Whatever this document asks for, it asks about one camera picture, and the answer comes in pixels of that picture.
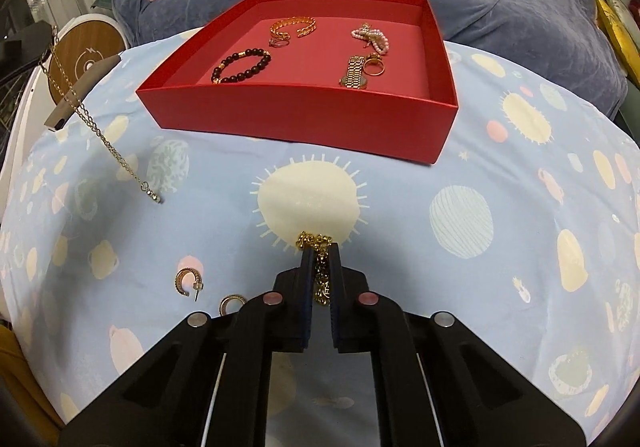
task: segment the silver rivet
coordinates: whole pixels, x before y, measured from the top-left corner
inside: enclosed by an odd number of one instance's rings
[[[433,317],[433,320],[438,326],[442,326],[443,328],[449,328],[453,326],[453,323],[456,321],[456,318],[453,317],[449,312],[438,312]]]
[[[378,304],[379,300],[380,297],[378,297],[378,294],[375,294],[373,292],[363,292],[358,296],[358,302],[365,306],[373,306],[375,304]]]
[[[203,326],[207,323],[207,319],[208,317],[205,313],[196,312],[188,316],[187,324],[194,328],[200,328],[200,326]]]
[[[282,302],[282,294],[278,292],[268,292],[262,296],[262,302],[269,306],[276,306]]]

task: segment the red box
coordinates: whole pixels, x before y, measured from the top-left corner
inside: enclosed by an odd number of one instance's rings
[[[270,26],[292,16],[317,29],[270,48]],[[352,55],[367,55],[351,30],[384,32],[385,72],[366,90],[338,84]],[[233,52],[263,48],[269,65],[250,79],[213,85]],[[238,59],[223,76],[250,68]],[[306,142],[433,164],[458,110],[449,60],[427,0],[243,0],[163,62],[137,91],[162,128]]]

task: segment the round wooden charging pad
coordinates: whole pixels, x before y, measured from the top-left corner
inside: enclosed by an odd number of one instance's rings
[[[105,21],[91,20],[77,24],[69,30],[56,46],[56,55],[67,77],[75,84],[95,62],[116,55],[124,49],[122,36],[114,26]],[[52,81],[62,89],[63,94],[69,91],[69,85],[53,59],[50,75],[49,91],[53,101],[58,104],[62,96]]]

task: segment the gold necklace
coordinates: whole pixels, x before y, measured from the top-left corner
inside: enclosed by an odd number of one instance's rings
[[[332,243],[333,240],[329,236],[306,232],[300,233],[296,241],[296,247],[300,250],[305,247],[311,247],[316,251],[316,260],[314,262],[316,290],[314,292],[314,300],[323,306],[329,304],[329,254],[326,248]]]
[[[65,69],[62,67],[60,60],[58,59],[58,56],[56,55],[55,52],[55,47],[58,45],[58,43],[60,42],[58,39],[58,31],[53,28],[53,42],[51,43],[49,50],[51,52],[51,57],[52,57],[52,61],[51,63],[53,63],[53,61],[56,62],[56,65],[58,66],[58,68],[60,68],[60,71],[62,72],[62,76],[69,88],[69,92],[71,93],[72,97],[75,99],[75,103],[73,103],[68,94],[65,95],[62,92],[62,88],[60,88],[60,86],[58,85],[58,83],[52,79],[51,75],[50,75],[50,68],[51,65],[49,64],[49,70],[47,70],[47,68],[44,66],[44,62],[43,59],[40,59],[40,68],[42,68],[42,71],[44,72],[44,74],[47,76],[47,79],[49,79],[49,83],[53,84],[54,88],[56,90],[58,90],[58,93],[60,94],[60,96],[69,104],[69,106],[71,106],[73,108],[73,110],[76,112],[76,114],[78,114],[78,117],[80,117],[80,119],[82,120],[82,122],[84,122],[89,129],[94,132],[94,134],[100,138],[100,140],[102,141],[102,143],[104,144],[105,148],[107,148],[107,150],[111,153],[111,156],[113,156],[116,161],[136,180],[136,182],[138,182],[138,184],[140,185],[140,189],[146,193],[147,196],[149,196],[149,198],[151,198],[154,202],[156,203],[162,203],[162,198],[160,198],[160,196],[156,193],[154,193],[151,188],[149,187],[148,182],[143,182],[140,177],[133,171],[133,169],[131,169],[131,166],[127,163],[127,161],[122,157],[122,155],[118,152],[118,150],[116,150],[116,148],[113,147],[113,145],[111,144],[111,142],[109,142],[109,140],[106,139],[106,137],[102,134],[102,132],[100,131],[100,128],[98,127],[98,125],[94,122],[94,119],[92,119],[92,116],[89,114],[89,111],[87,111],[86,107],[84,107],[84,104],[81,103],[81,101],[79,101],[78,99],[78,94],[76,94],[76,91],[74,90],[74,86],[71,84],[71,81],[69,80],[69,77],[67,77]]]

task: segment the jewelry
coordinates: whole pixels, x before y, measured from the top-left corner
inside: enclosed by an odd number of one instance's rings
[[[220,307],[218,308],[218,312],[220,312],[221,317],[226,315],[226,307],[232,301],[238,301],[240,306],[244,306],[246,304],[246,299],[237,293],[226,296],[225,299],[220,301]]]
[[[296,30],[298,37],[308,36],[316,29],[316,20],[314,18],[308,18],[306,16],[298,16],[295,18],[287,18],[285,20],[276,21],[271,25],[271,28],[269,29],[271,33],[269,46],[279,48],[281,46],[288,45],[289,39],[291,39],[291,35],[289,34],[289,32],[278,32],[278,30],[280,30],[283,26],[299,23],[306,23],[308,24],[308,26]]]
[[[367,41],[364,48],[369,45],[373,46],[373,49],[380,55],[385,55],[389,51],[389,40],[381,30],[372,28],[369,23],[363,23],[360,28],[351,31],[351,35],[356,39]]]
[[[367,66],[377,66],[380,68],[380,71],[378,73],[368,72]],[[367,55],[367,57],[364,59],[362,71],[364,71],[367,75],[371,75],[372,77],[382,75],[385,72],[385,64],[382,61],[382,57],[377,53],[370,53],[369,55]]]
[[[250,55],[261,55],[262,59],[258,61],[258,64],[256,64],[255,66],[251,66],[251,68],[248,68],[243,72],[238,72],[236,75],[231,75],[231,77],[222,77],[222,79],[220,78],[220,74],[222,74],[222,71],[226,68],[226,66],[230,65],[233,61],[237,61],[242,57],[248,57]],[[264,70],[269,64],[270,60],[271,54],[261,48],[248,49],[240,53],[232,53],[230,56],[222,59],[222,61],[220,61],[220,64],[213,69],[213,73],[211,74],[211,82],[213,84],[221,84],[225,82],[242,82],[249,77],[257,75],[261,70]]]
[[[178,272],[178,274],[175,276],[175,289],[180,295],[189,297],[189,292],[187,292],[182,287],[182,280],[188,273],[192,273],[193,277],[195,278],[195,282],[193,283],[193,285],[191,285],[191,287],[196,291],[196,299],[194,299],[194,302],[196,302],[198,300],[198,294],[200,293],[200,290],[204,288],[204,285],[202,284],[202,276],[195,268],[183,268],[180,272]]]
[[[322,234],[308,234],[301,232],[296,247],[300,250],[305,247],[311,247],[316,251],[316,260],[314,261],[316,290],[314,292],[314,300],[323,306],[329,304],[329,254],[326,247],[333,243],[333,239]]]
[[[339,83],[347,88],[355,88],[356,90],[364,90],[367,87],[367,78],[362,75],[365,58],[362,55],[354,55],[349,58],[347,67],[347,75],[340,79]]]
[[[89,129],[92,132],[94,132],[94,134],[98,138],[100,138],[105,148],[107,148],[107,150],[111,153],[111,156],[113,156],[116,159],[117,163],[120,164],[120,166],[122,166],[136,180],[136,182],[138,182],[138,184],[140,185],[140,189],[144,193],[146,193],[146,195],[149,196],[149,198],[151,198],[154,202],[162,203],[162,198],[160,198],[158,194],[153,192],[153,190],[149,187],[148,182],[143,182],[142,180],[140,180],[140,176],[138,176],[135,173],[135,171],[131,169],[131,166],[127,163],[127,161],[116,150],[116,148],[113,147],[113,144],[111,144],[111,142],[109,142],[109,140],[107,140],[107,138],[102,134],[102,132],[100,131],[100,128],[98,128],[98,125],[95,123],[94,119],[89,114],[89,111],[86,109],[84,104],[82,104],[82,101],[79,99],[79,96],[76,93],[74,85],[71,84],[69,77],[66,75],[65,69],[60,63],[58,55],[56,54],[56,46],[60,43],[60,40],[58,39],[57,28],[54,26],[52,29],[53,29],[53,38],[52,38],[53,41],[49,47],[49,51],[51,53],[52,59],[51,59],[51,63],[49,64],[49,69],[47,69],[44,66],[44,56],[40,58],[40,62],[38,64],[40,65],[42,72],[47,76],[47,79],[49,79],[49,83],[53,84],[55,89],[58,90],[58,93],[60,94],[60,96],[63,99],[65,99],[66,102],[69,104],[69,106],[73,108],[75,113],[78,114],[78,117],[80,117],[80,120],[82,120],[82,122],[84,122],[89,127]],[[62,88],[60,87],[60,85],[58,85],[58,83],[51,78],[50,69],[51,69],[51,64],[53,64],[53,61],[55,61],[58,68],[60,68],[60,71],[62,72],[62,76],[66,82],[66,85],[69,87],[69,93],[71,93],[71,95],[65,96],[65,94],[62,92]]]

